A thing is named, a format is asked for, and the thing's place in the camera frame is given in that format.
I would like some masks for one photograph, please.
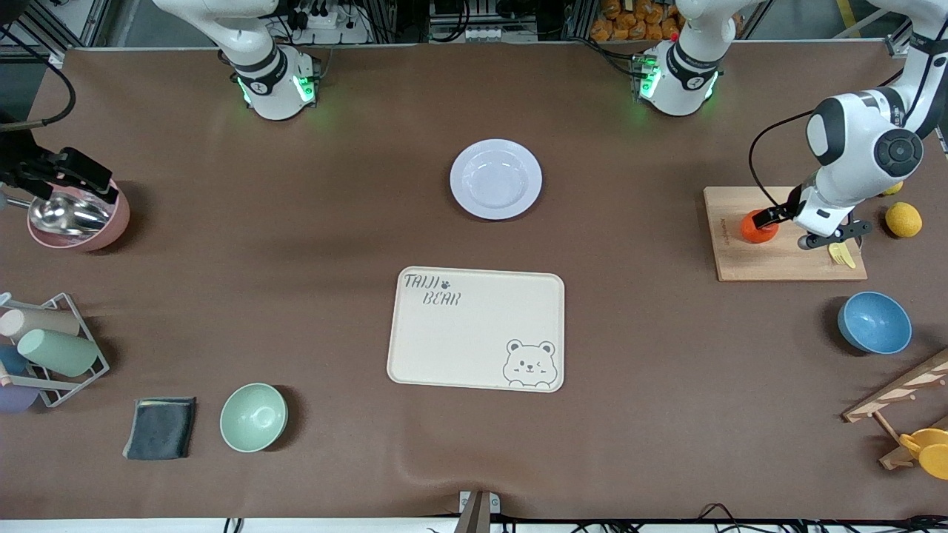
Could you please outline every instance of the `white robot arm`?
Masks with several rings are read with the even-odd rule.
[[[154,1],[221,47],[237,71],[244,99],[261,117],[289,119],[316,102],[319,73],[314,74],[313,58],[292,46],[277,46],[258,18],[272,13],[278,0]]]
[[[918,168],[921,140],[938,125],[948,97],[948,2],[869,0],[912,20],[911,48],[900,78],[888,87],[823,100],[807,124],[807,141],[822,167],[755,225],[792,219],[808,232],[804,249],[842,242],[872,229],[845,224],[863,200],[905,180]]]
[[[720,61],[734,42],[734,13],[762,1],[678,0],[687,24],[678,41],[662,41],[644,52],[650,67],[638,82],[639,96],[668,115],[698,111],[711,96]]]

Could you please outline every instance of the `yellow cup handle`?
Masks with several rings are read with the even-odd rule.
[[[902,434],[902,435],[899,437],[899,444],[901,444],[901,445],[905,446],[906,448],[908,448],[909,451],[912,451],[912,452],[915,452],[915,453],[921,453],[921,446],[919,446],[919,445],[915,442],[915,439],[912,438],[912,435]]]

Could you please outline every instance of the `bear drawing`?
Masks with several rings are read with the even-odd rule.
[[[503,376],[508,383],[523,387],[551,388],[558,373],[553,363],[556,348],[545,340],[537,346],[524,345],[519,340],[507,342],[507,362]]]

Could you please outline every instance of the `mint green cup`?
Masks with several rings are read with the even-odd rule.
[[[57,374],[76,377],[101,355],[92,340],[49,329],[33,329],[16,344],[20,355]]]
[[[286,427],[286,400],[266,383],[250,383],[234,391],[221,410],[221,436],[245,453],[273,444]]]

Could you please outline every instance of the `gray cloth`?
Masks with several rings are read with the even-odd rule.
[[[194,404],[193,397],[135,400],[132,434],[122,455],[138,461],[187,457]]]

